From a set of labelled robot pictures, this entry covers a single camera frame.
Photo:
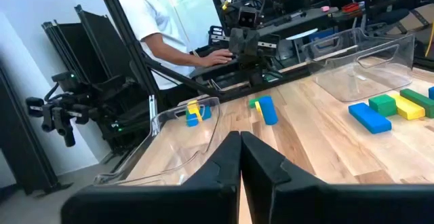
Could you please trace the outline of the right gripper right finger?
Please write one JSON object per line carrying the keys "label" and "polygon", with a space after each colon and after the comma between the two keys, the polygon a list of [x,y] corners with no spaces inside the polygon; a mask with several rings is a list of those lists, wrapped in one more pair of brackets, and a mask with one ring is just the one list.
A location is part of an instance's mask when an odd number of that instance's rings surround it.
{"label": "right gripper right finger", "polygon": [[241,173],[253,223],[432,223],[432,185],[329,184],[242,132]]}

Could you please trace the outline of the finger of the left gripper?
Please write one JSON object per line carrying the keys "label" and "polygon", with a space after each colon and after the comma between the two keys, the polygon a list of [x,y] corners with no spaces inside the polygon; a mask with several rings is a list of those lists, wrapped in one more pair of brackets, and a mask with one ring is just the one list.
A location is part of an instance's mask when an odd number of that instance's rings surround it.
{"label": "finger of the left gripper", "polygon": [[229,38],[229,51],[233,54],[240,54],[244,49],[245,41],[243,29],[231,29]]}
{"label": "finger of the left gripper", "polygon": [[256,56],[260,35],[256,30],[247,30],[245,37],[245,55]]}

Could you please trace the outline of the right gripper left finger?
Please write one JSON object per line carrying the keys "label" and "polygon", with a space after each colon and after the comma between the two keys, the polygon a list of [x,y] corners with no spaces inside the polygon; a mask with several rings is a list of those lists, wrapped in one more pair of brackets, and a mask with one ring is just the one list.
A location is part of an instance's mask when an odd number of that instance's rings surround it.
{"label": "right gripper left finger", "polygon": [[60,211],[61,223],[237,223],[241,135],[229,132],[206,163],[178,186],[86,187]]}

